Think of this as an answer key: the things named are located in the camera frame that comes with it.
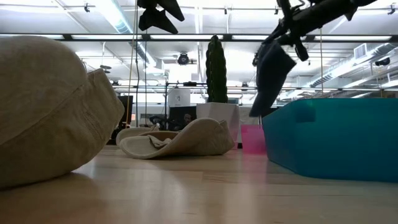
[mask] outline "exposed duct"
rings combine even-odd
[[[330,68],[326,69],[323,72],[323,77],[322,74],[319,73],[318,75],[315,75],[311,80],[305,85],[301,87],[305,88],[315,88],[318,85],[321,85],[322,83],[325,83],[329,80],[332,80],[334,78],[340,77],[342,75],[345,75],[349,72],[352,72],[353,70],[356,70],[359,68],[359,65],[361,65],[364,62],[373,62],[375,60],[380,59],[381,57],[385,56],[392,50],[396,49],[398,47],[398,43],[387,43],[387,44],[373,44],[368,46],[368,51],[366,52],[366,55],[364,57],[361,57],[359,59],[356,59],[354,55],[332,65]],[[290,90],[288,92],[285,92],[279,96],[281,100],[285,100],[288,98],[293,98],[299,94],[301,94],[303,91],[302,90]]]
[[[118,33],[134,33],[133,26],[130,25],[129,21],[126,19],[126,16],[124,15],[123,10],[121,9],[117,0],[97,0],[95,3],[96,7],[99,9],[102,15],[104,15],[104,17],[116,29]],[[145,47],[141,43],[128,43],[137,52],[141,60],[143,62],[147,62],[146,65],[148,67],[156,66],[156,59],[152,57],[148,51],[145,50]]]

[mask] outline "hardwood floor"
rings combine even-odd
[[[0,192],[1,223],[397,223],[398,185],[301,177],[264,155],[142,161],[107,146],[50,181]]]

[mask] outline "tall green cactus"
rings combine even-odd
[[[228,102],[225,63],[223,46],[217,35],[214,35],[206,51],[206,83],[209,102]]]

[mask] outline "pink plastic container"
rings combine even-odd
[[[246,154],[265,154],[266,140],[261,125],[242,124],[242,147]]]

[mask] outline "ceiling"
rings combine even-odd
[[[100,0],[0,0],[0,33],[51,33],[51,34],[113,34],[115,28],[108,22],[100,10],[95,7]],[[379,0],[370,6],[360,9],[353,20],[348,22],[344,18],[326,24],[322,34],[398,34],[396,21],[398,13],[387,15],[390,5],[395,0]],[[128,22],[134,26],[135,12],[133,0],[117,1],[123,10]],[[299,1],[290,1],[292,5]],[[85,12],[83,6],[88,3],[90,12]],[[270,34],[281,18],[282,12],[275,15],[276,1],[258,0],[178,0],[185,16],[180,22],[168,15],[170,20],[181,34],[195,34],[197,30],[204,34]],[[203,16],[197,22],[198,10],[202,7]],[[164,34],[157,28],[151,27],[148,34]],[[109,78],[113,80],[126,80],[132,76],[137,79],[137,67],[135,52],[133,52],[133,65],[131,61],[131,46],[127,42],[107,42],[103,57],[103,45],[101,42],[63,42],[74,50],[87,64],[89,70],[99,68],[101,64],[112,67]],[[286,86],[297,86],[297,77],[312,77],[328,69],[331,65],[353,54],[353,49],[359,44],[305,44],[310,55],[309,61],[300,62],[294,49],[285,48],[289,55],[296,61],[297,66],[289,73]],[[202,72],[204,67],[203,57],[207,48],[206,42],[199,44],[202,56],[198,56],[198,44],[196,42],[147,42],[147,51],[155,58],[167,60],[164,65],[166,70],[178,70],[174,59],[180,52],[187,52],[190,59],[201,60]],[[228,80],[234,83],[250,82],[254,85],[255,68],[252,66],[253,56],[259,47],[258,42],[224,42],[224,53],[227,62]],[[185,73],[198,73],[197,65],[188,65],[183,70]],[[138,61],[138,72],[141,77],[144,73],[142,61]],[[195,77],[199,81],[199,75],[187,75]],[[352,81],[360,77],[350,76]],[[148,79],[164,79],[162,76],[148,74]]]

